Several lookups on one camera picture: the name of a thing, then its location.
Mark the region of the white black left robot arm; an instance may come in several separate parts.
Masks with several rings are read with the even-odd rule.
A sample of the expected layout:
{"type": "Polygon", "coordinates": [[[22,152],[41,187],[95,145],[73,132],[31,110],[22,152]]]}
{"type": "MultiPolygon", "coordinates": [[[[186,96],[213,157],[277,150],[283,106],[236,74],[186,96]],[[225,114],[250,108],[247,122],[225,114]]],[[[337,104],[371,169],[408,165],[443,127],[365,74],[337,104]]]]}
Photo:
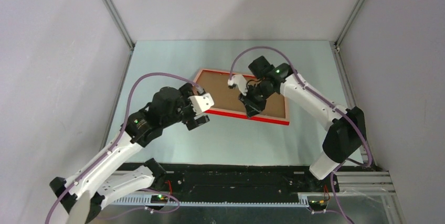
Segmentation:
{"type": "Polygon", "coordinates": [[[57,196],[55,205],[61,204],[69,214],[80,198],[86,198],[87,211],[81,218],[89,223],[107,205],[127,194],[145,188],[161,190],[166,184],[166,171],[153,158],[120,179],[110,176],[169,126],[183,123],[191,131],[209,122],[204,113],[214,104],[210,93],[203,88],[195,93],[190,83],[179,89],[161,88],[146,106],[125,115],[116,137],[87,165],[68,178],[55,177],[50,182],[57,196]]]}

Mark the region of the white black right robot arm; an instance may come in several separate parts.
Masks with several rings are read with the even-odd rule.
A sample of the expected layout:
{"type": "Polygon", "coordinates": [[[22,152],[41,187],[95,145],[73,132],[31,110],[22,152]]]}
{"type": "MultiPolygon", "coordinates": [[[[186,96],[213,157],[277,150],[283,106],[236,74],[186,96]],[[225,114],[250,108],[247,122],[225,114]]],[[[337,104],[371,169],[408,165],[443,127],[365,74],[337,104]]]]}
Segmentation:
{"type": "Polygon", "coordinates": [[[248,68],[258,80],[255,84],[233,73],[227,81],[230,88],[239,89],[238,99],[245,107],[247,118],[260,114],[266,108],[267,99],[280,94],[297,103],[326,130],[322,152],[305,177],[309,190],[321,190],[326,185],[326,177],[366,142],[364,112],[356,106],[348,109],[328,100],[288,63],[275,67],[261,56],[248,68]]]}

